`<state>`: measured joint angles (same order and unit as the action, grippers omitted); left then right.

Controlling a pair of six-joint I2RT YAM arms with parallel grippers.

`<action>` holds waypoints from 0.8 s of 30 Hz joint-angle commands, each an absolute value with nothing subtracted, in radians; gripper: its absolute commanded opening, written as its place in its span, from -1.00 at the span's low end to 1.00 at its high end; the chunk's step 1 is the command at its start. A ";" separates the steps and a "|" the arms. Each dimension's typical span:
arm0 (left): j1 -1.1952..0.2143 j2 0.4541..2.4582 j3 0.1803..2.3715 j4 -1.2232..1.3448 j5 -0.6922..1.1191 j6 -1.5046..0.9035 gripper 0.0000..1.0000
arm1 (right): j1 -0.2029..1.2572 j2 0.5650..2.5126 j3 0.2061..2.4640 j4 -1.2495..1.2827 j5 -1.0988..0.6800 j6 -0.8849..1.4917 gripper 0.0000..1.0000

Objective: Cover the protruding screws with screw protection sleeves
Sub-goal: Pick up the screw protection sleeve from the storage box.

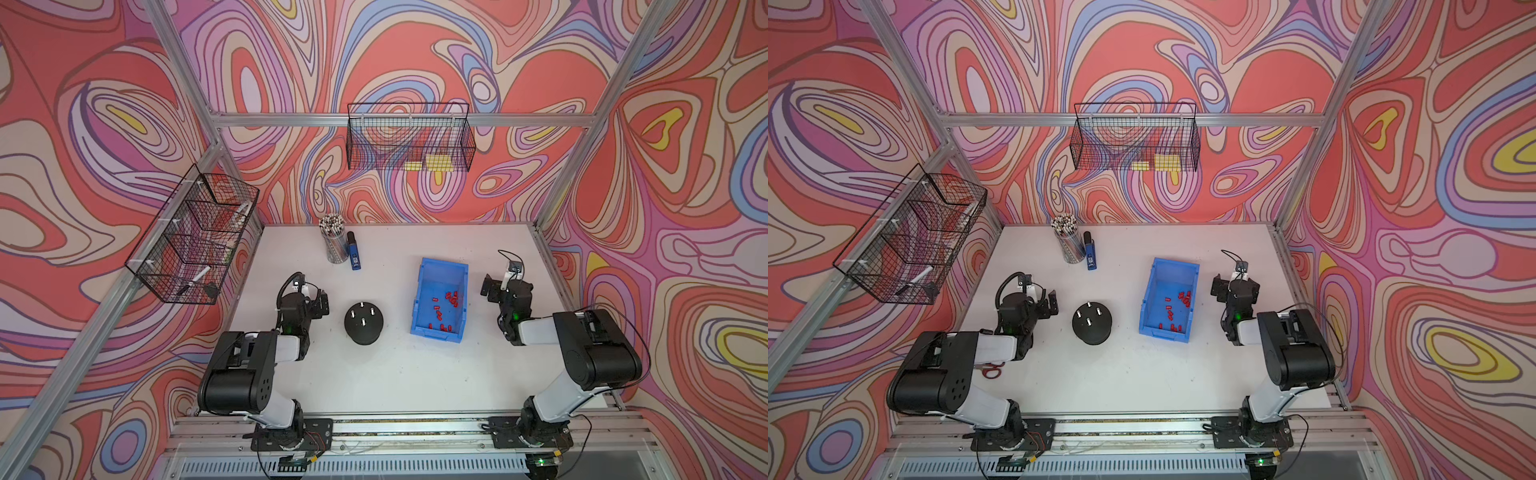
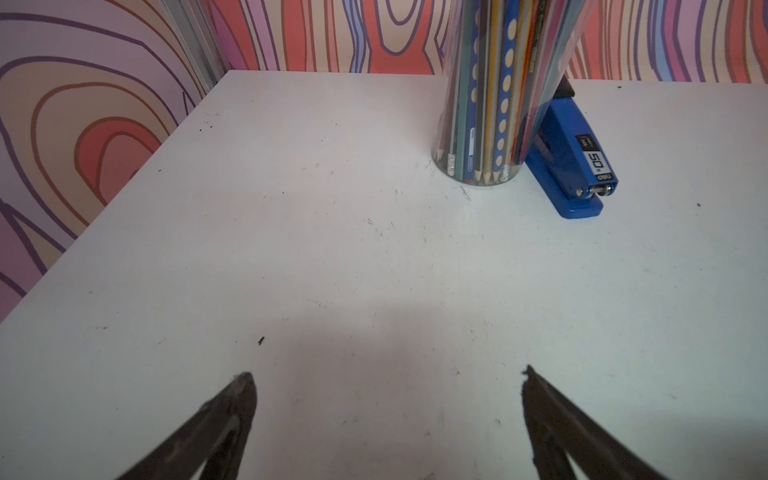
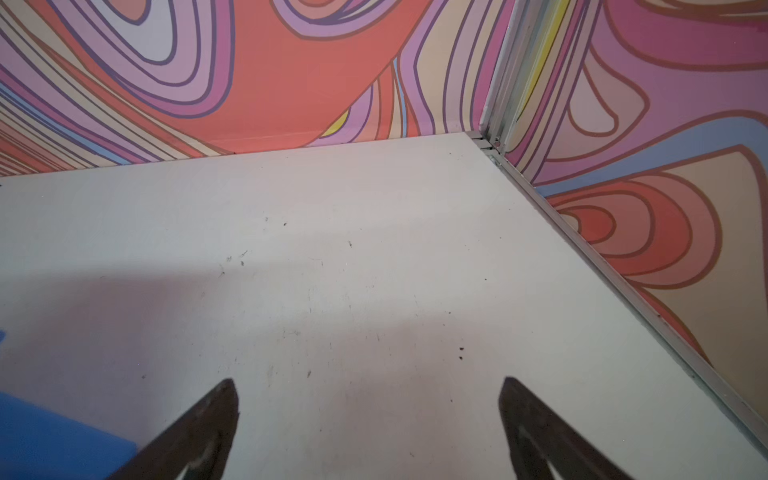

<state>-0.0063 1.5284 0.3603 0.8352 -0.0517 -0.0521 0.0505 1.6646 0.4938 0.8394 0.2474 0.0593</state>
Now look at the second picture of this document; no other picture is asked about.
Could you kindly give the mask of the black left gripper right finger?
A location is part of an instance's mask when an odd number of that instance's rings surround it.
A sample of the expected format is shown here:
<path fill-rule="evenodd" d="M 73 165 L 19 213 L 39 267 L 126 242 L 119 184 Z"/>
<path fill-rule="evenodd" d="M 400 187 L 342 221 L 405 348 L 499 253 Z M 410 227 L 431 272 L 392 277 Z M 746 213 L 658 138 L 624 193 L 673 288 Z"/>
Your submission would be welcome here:
<path fill-rule="evenodd" d="M 574 479 L 577 465 L 588 479 L 662 479 L 563 395 L 532 366 L 524 371 L 524 420 L 541 479 Z"/>

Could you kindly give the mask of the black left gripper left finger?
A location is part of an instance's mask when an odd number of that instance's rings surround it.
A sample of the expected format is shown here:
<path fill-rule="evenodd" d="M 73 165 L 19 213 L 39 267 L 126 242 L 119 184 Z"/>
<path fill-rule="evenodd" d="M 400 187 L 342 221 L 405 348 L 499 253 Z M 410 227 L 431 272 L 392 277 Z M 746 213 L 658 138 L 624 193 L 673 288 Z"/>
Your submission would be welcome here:
<path fill-rule="evenodd" d="M 256 408 L 253 376 L 242 372 L 121 478 L 237 478 Z"/>

